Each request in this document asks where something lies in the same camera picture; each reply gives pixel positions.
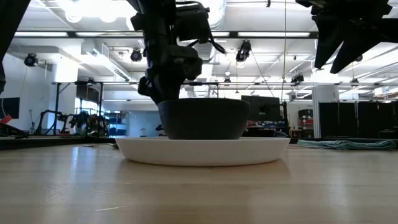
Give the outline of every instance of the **fluorescent light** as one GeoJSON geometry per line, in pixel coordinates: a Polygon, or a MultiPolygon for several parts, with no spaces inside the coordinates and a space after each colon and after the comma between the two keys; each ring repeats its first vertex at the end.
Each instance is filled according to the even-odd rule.
{"type": "Polygon", "coordinates": [[[142,32],[77,32],[78,37],[143,37],[142,32]]]}
{"type": "MultiPolygon", "coordinates": [[[[286,37],[309,36],[309,32],[286,32],[286,37]]],[[[285,37],[285,32],[238,32],[238,37],[285,37]]]]}
{"type": "Polygon", "coordinates": [[[79,37],[95,37],[105,34],[104,32],[77,32],[76,35],[79,37]]]}
{"type": "Polygon", "coordinates": [[[107,82],[104,83],[104,85],[129,85],[130,83],[128,82],[107,82]]]}
{"type": "Polygon", "coordinates": [[[127,100],[103,100],[103,101],[127,101],[127,100]]]}
{"type": "Polygon", "coordinates": [[[229,37],[229,32],[211,32],[213,37],[229,37]]]}
{"type": "Polygon", "coordinates": [[[68,37],[66,32],[16,32],[16,37],[68,37]]]}

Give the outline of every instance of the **red object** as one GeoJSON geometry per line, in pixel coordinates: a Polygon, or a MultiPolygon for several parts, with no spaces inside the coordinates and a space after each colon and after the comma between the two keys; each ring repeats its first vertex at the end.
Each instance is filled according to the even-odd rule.
{"type": "Polygon", "coordinates": [[[305,119],[305,122],[304,122],[304,119],[301,119],[301,120],[300,120],[300,124],[301,124],[301,125],[313,124],[313,119],[312,119],[312,118],[311,118],[311,119],[305,119]]]}
{"type": "Polygon", "coordinates": [[[10,120],[12,120],[12,116],[7,115],[5,118],[3,118],[2,120],[0,120],[1,124],[7,124],[8,122],[10,122],[10,120]]]}

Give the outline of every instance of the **spotlight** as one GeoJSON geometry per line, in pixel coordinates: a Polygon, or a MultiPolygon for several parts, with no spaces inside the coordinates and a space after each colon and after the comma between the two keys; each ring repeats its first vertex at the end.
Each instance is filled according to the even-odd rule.
{"type": "Polygon", "coordinates": [[[229,75],[231,74],[231,72],[225,72],[225,80],[224,80],[224,82],[228,82],[228,83],[230,83],[231,82],[231,79],[229,78],[229,75]]]}
{"type": "Polygon", "coordinates": [[[362,62],[362,60],[363,60],[363,56],[361,55],[357,59],[355,59],[354,61],[355,62],[362,62]]]}
{"type": "Polygon", "coordinates": [[[293,86],[298,86],[300,83],[304,82],[303,74],[297,74],[292,77],[291,83],[294,83],[293,86]]]}
{"type": "Polygon", "coordinates": [[[24,63],[28,67],[36,67],[38,65],[39,60],[37,60],[35,53],[27,54],[27,57],[24,60],[24,63]]]}
{"type": "Polygon", "coordinates": [[[240,66],[242,66],[242,63],[244,63],[244,61],[246,61],[246,59],[250,56],[250,51],[251,51],[250,40],[243,40],[243,43],[241,47],[238,49],[238,53],[236,54],[237,65],[240,64],[240,66]]]}
{"type": "Polygon", "coordinates": [[[351,81],[349,81],[350,83],[359,83],[357,78],[353,78],[351,81]]]}
{"type": "Polygon", "coordinates": [[[142,59],[141,49],[133,49],[130,58],[133,62],[140,62],[142,59]]]}

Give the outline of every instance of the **black bowl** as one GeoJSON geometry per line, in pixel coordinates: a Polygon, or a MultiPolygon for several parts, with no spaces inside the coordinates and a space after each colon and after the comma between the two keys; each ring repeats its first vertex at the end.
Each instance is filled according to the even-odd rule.
{"type": "Polygon", "coordinates": [[[239,139],[249,105],[224,98],[189,98],[163,101],[158,107],[169,139],[239,139]]]}

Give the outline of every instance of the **black monitor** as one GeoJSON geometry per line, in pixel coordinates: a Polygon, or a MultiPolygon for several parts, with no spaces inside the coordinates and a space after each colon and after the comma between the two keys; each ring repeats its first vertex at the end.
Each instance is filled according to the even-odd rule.
{"type": "Polygon", "coordinates": [[[242,96],[250,103],[250,121],[280,121],[280,102],[276,97],[242,96]]]}
{"type": "Polygon", "coordinates": [[[0,119],[7,115],[13,119],[19,118],[19,98],[0,98],[0,119]]]}

